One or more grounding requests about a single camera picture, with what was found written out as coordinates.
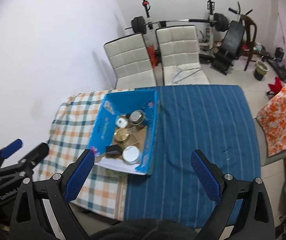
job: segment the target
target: blue cardboard box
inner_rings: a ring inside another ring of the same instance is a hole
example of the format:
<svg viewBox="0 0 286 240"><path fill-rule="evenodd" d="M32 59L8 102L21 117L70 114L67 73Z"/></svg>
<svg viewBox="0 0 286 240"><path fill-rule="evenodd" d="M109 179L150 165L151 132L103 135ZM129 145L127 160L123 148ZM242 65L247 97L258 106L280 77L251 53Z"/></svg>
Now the blue cardboard box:
<svg viewBox="0 0 286 240"><path fill-rule="evenodd" d="M105 147L111 145L115 131L115 122L119 115L129 114L135 110L144 111L147 132L141 161L129 165L121 159L101 158L95 165L138 175L151 174L153 149L156 143L158 117L158 97L156 90L134 90L109 93L105 95L99 113L93 125L88 148L98 157L105 153Z"/></svg>

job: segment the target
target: plaid blanket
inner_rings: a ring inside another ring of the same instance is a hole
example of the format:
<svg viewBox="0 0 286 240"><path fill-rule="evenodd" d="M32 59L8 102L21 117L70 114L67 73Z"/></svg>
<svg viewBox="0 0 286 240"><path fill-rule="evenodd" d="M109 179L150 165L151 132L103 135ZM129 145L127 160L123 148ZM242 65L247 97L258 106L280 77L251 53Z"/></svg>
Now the plaid blanket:
<svg viewBox="0 0 286 240"><path fill-rule="evenodd" d="M49 155L39 164L38 179L62 173L86 149L101 101L110 90L69 97L52 122ZM116 220L123 220L127 174L94 166L75 204Z"/></svg>

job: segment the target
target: black weight plate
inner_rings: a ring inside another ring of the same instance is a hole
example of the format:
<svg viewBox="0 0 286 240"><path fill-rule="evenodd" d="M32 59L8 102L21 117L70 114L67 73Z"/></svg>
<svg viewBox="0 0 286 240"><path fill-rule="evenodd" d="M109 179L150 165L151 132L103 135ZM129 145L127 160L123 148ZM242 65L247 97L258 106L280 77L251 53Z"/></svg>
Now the black weight plate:
<svg viewBox="0 0 286 240"><path fill-rule="evenodd" d="M134 33L140 33L137 17L131 20L131 25Z"/></svg>
<svg viewBox="0 0 286 240"><path fill-rule="evenodd" d="M221 14L220 13L215 13L213 15L214 17L214 21L216 21L216 23L214 24L215 29L220 32L222 29L222 20L221 20Z"/></svg>
<svg viewBox="0 0 286 240"><path fill-rule="evenodd" d="M225 32L228 29L228 19L226 18L225 15L223 15L223 19L224 19L224 27L222 31Z"/></svg>
<svg viewBox="0 0 286 240"><path fill-rule="evenodd" d="M135 17L131 21L131 24L134 33L146 34L146 25L143 16Z"/></svg>
<svg viewBox="0 0 286 240"><path fill-rule="evenodd" d="M146 25L145 25L145 20L144 20L143 16L139 16L139 17L137 17L137 19L138 19L138 26L140 29L140 33L146 34Z"/></svg>

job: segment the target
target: tin can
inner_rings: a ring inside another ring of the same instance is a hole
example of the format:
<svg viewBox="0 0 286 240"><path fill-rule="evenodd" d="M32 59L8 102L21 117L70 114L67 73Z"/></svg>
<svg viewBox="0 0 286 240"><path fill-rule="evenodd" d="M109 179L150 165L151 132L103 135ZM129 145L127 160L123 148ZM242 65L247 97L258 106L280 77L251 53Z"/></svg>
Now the tin can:
<svg viewBox="0 0 286 240"><path fill-rule="evenodd" d="M135 125L136 127L143 128L147 125L147 117L145 116L145 113L142 110L135 110L130 115L130 122Z"/></svg>

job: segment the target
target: blue striped sheet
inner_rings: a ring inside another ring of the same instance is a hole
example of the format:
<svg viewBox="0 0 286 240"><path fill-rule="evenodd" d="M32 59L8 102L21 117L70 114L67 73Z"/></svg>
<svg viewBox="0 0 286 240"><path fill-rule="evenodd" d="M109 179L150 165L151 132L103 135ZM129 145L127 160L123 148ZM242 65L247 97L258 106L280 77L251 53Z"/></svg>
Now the blue striped sheet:
<svg viewBox="0 0 286 240"><path fill-rule="evenodd" d="M238 86L153 89L160 96L153 174L128 176L124 219L171 219L201 228L215 203L191 167L191 153L200 149L223 173L237 179L259 177L259 149L250 109ZM229 224L235 222L240 204L236 203Z"/></svg>

